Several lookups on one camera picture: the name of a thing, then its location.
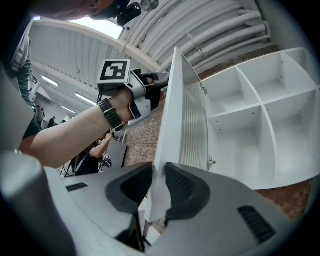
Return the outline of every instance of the white cabinet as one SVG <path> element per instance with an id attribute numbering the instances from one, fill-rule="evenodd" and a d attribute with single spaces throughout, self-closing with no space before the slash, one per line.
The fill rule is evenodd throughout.
<path id="1" fill-rule="evenodd" d="M 253 190 L 320 174 L 319 82 L 317 62 L 302 48 L 251 59 L 201 82 L 175 49 L 146 220 L 163 218 L 171 207 L 167 162 Z"/>

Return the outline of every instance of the fluorescent light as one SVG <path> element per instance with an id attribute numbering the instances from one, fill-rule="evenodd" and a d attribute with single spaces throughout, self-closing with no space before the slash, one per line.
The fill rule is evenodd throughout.
<path id="1" fill-rule="evenodd" d="M 86 101 L 86 102 L 88 102 L 88 103 L 90 103 L 90 104 L 92 104 L 92 105 L 94 105 L 94 106 L 97 105 L 97 103 L 95 103 L 95 102 L 92 101 L 91 99 L 88 99 L 88 98 L 82 96 L 81 94 L 75 93 L 75 96 L 77 96 L 78 98 L 80 98 L 80 99 L 82 99 L 82 100 L 84 100 L 84 101 Z"/>
<path id="2" fill-rule="evenodd" d="M 89 17 L 77 20 L 69 20 L 69 22 L 85 26 L 87 28 L 99 31 L 114 39 L 119 39 L 124 28 L 107 20 L 93 20 Z"/>
<path id="3" fill-rule="evenodd" d="M 45 81 L 47 81 L 47 82 L 49 82 L 49 83 L 51 83 L 51 84 L 53 84 L 53 85 L 56 86 L 56 87 L 59 87 L 59 84 L 58 84 L 57 82 L 51 80 L 50 78 L 48 78 L 48 77 L 46 77 L 46 76 L 44 76 L 44 75 L 42 76 L 42 79 L 45 80 Z"/>
<path id="4" fill-rule="evenodd" d="M 63 109 L 65 109 L 65 110 L 68 110 L 68 111 L 70 111 L 70 112 L 72 112 L 72 113 L 76 113 L 76 112 L 74 112 L 74 111 L 72 111 L 72 110 L 70 110 L 70 109 L 68 109 L 68 108 L 66 108 L 66 107 L 64 107 L 64 106 L 61 106 L 61 108 L 63 108 Z"/>

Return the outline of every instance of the cabinet door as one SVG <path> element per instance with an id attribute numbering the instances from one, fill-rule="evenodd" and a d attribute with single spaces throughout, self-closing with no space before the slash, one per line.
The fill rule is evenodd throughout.
<path id="1" fill-rule="evenodd" d="M 166 163 L 208 170 L 208 126 L 201 80 L 175 48 L 154 161 L 145 219 L 153 222 L 171 208 Z"/>

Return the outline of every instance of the black watch strap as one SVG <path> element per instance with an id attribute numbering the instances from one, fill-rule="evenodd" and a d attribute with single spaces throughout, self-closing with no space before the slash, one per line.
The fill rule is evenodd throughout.
<path id="1" fill-rule="evenodd" d="M 98 105 L 100 106 L 104 117 L 108 120 L 113 129 L 119 131 L 124 127 L 124 123 L 120 120 L 116 109 L 111 105 L 107 98 L 100 101 Z"/>

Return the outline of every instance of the brick wall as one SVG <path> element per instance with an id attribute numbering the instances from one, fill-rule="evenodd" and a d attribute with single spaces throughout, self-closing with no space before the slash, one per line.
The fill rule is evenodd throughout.
<path id="1" fill-rule="evenodd" d="M 280 48 L 276 45 L 253 51 L 221 63 L 203 72 L 199 75 L 199 77 L 203 80 L 215 73 L 230 68 L 241 62 L 277 51 L 280 51 Z M 162 96 L 159 107 L 152 112 L 149 118 L 143 120 L 133 127 L 128 127 L 125 141 L 128 145 L 124 162 L 125 166 L 130 166 L 141 162 L 154 162 L 164 105 L 165 97 Z M 296 218 L 302 216 L 306 210 L 310 195 L 310 188 L 311 180 L 307 180 L 286 187 L 257 190 L 257 192 L 270 200 L 272 203 L 279 206 L 290 219 L 295 220 Z M 164 220 L 162 219 L 155 221 L 152 226 L 162 234 Z"/>

